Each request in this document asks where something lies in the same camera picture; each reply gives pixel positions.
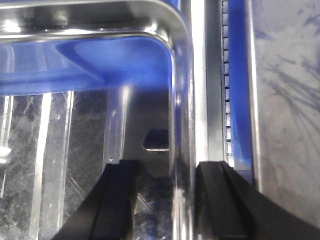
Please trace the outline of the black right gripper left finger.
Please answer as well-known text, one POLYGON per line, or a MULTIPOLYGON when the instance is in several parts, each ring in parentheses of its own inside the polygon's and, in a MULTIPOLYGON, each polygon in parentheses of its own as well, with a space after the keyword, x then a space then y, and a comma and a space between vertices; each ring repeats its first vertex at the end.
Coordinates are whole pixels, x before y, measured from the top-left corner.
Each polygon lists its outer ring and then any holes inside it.
POLYGON ((106 164, 96 185, 53 239, 132 239, 140 167, 138 160, 106 164))

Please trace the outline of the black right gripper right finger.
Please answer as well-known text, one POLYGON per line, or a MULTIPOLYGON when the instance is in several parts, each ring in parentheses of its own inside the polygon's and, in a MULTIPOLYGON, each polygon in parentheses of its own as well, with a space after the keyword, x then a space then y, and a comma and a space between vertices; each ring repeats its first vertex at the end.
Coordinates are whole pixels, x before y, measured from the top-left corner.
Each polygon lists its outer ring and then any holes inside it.
POLYGON ((204 240, 318 240, 320 230, 258 192, 224 161, 196 168, 196 230, 204 240))

